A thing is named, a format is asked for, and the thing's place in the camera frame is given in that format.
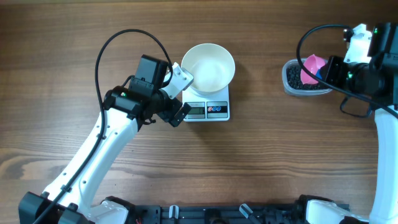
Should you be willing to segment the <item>pink scoop blue handle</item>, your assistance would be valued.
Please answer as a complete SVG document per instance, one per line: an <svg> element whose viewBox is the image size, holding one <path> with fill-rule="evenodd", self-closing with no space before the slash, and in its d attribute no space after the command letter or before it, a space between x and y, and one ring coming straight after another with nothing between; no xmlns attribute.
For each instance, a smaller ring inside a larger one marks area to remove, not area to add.
<svg viewBox="0 0 398 224"><path fill-rule="evenodd" d="M326 60L316 55L309 56L303 63L304 67L309 70L313 75L321 79L319 70L326 65ZM304 70L300 72L301 82L305 85L316 85L318 81L309 76Z"/></svg>

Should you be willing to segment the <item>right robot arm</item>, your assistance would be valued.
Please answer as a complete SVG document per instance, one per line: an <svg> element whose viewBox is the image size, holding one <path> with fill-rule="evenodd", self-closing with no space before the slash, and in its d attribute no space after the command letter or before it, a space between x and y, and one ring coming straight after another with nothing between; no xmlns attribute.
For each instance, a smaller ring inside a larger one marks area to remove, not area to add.
<svg viewBox="0 0 398 224"><path fill-rule="evenodd" d="M321 29L339 28L348 44L345 58L331 56L312 74L301 59L305 39ZM378 23L373 31L366 25L343 24L314 27L299 40L296 57L301 69L323 86L346 98L367 102L374 112L378 137L376 194L369 218L361 218L333 202L310 199L304 203L307 223L397 223L397 24Z"/></svg>

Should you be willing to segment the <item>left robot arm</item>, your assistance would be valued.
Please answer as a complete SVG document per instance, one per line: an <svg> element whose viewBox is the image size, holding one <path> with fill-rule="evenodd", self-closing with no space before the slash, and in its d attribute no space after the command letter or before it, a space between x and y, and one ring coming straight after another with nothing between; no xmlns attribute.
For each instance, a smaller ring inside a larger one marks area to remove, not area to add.
<svg viewBox="0 0 398 224"><path fill-rule="evenodd" d="M92 202L114 160L143 125L158 115L177 127L190 111L176 97L193 83L179 64L143 55L135 75L106 93L90 135L62 173L40 194L19 203L21 223L134 223L134 205L107 197Z"/></svg>

